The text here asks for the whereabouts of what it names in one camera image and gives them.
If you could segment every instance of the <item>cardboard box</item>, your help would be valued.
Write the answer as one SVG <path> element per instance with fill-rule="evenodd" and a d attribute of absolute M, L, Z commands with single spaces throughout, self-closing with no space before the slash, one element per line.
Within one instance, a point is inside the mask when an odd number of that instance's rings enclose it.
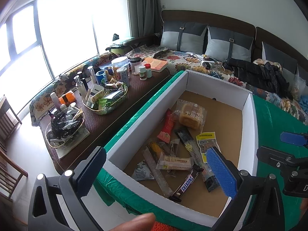
<path fill-rule="evenodd" d="M 166 110 L 174 107 L 178 98 L 198 103 L 207 110 L 203 131 L 215 131 L 218 145 L 226 159 L 231 160 L 239 170 L 245 169 L 255 176 L 258 163 L 258 127 L 251 92 L 191 70 L 182 73 L 124 133 L 107 153 L 104 169 L 122 185 L 153 205 L 188 221 L 212 227 L 230 201 L 220 188 L 208 193 L 201 177 L 198 177 L 183 195 L 183 203 L 178 204 L 160 195 L 155 181 L 137 182 L 130 177 L 132 170 L 142 159 L 141 148 L 144 143 L 150 136 L 157 135 Z M 189 130 L 193 137 L 198 134 Z M 183 177 L 185 178 L 185 174 L 179 174 L 173 184 L 167 181 L 172 190 L 183 183 Z M 194 197 L 204 201 L 193 202 L 191 199 Z M 240 229 L 244 221 L 249 203 L 237 229 Z"/>

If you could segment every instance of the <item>green tablecloth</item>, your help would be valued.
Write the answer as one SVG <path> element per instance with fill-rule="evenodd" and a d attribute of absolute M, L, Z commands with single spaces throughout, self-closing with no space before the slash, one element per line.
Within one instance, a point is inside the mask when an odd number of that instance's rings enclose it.
<path fill-rule="evenodd" d="M 167 82 L 130 120 L 129 122 L 110 140 L 104 147 L 108 152 L 113 145 L 120 139 L 126 130 L 142 115 L 146 109 L 174 82 L 183 72 L 177 73 L 172 79 Z M 270 146 L 288 153 L 292 153 L 295 157 L 308 156 L 308 150 L 298 148 L 286 143 L 280 142 L 279 136 L 282 131 L 290 132 L 307 132 L 308 127 L 295 119 L 290 114 L 279 109 L 275 105 L 254 96 L 254 104 L 256 108 L 259 146 Z M 283 179 L 279 175 L 279 170 L 264 163 L 258 162 L 257 175 L 266 177 L 269 173 L 276 175 L 280 188 L 283 188 Z M 104 169 L 100 171 L 94 187 L 102 200 L 110 206 L 115 200 L 127 209 L 129 213 L 141 214 L 153 212 L 156 215 L 157 221 L 170 226 L 176 227 L 183 231 L 206 231 L 209 227 L 192 223 L 190 221 L 179 218 L 169 212 L 166 212 L 148 201 L 142 199 L 128 188 L 119 183 L 113 176 L 107 173 Z M 299 205 L 301 199 L 289 197 L 282 194 L 284 211 L 285 211 L 285 228 L 286 230 L 293 227 L 298 222 Z"/>

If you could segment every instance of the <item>pillow strap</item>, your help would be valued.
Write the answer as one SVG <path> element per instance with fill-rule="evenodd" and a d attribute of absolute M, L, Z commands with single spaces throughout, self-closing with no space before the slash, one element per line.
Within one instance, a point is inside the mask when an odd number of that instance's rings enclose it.
<path fill-rule="evenodd" d="M 228 58 L 231 58 L 232 56 L 232 50 L 233 50 L 233 43 L 234 43 L 234 32 L 233 32 L 233 39 L 229 39 L 230 46 L 229 46 L 229 53 L 228 53 Z"/>
<path fill-rule="evenodd" d="M 185 24 L 186 24 L 186 22 L 184 23 L 184 25 L 182 27 L 180 27 L 179 37 L 177 39 L 177 51 L 181 51 L 182 34 L 183 34 L 184 29 L 185 29 Z"/>

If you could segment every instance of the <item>gray curtain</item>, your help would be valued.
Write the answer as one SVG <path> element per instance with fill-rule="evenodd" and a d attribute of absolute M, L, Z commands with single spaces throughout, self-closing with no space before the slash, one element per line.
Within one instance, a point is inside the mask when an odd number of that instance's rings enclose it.
<path fill-rule="evenodd" d="M 161 31 L 161 0 L 137 0 L 139 37 Z"/>

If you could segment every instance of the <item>sheer white curtain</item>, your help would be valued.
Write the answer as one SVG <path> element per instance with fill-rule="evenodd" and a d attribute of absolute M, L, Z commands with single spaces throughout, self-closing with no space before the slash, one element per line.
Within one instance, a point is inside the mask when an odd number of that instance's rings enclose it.
<path fill-rule="evenodd" d="M 92 9 L 100 53 L 106 52 L 113 34 L 120 39 L 131 36 L 127 0 L 92 0 Z"/>

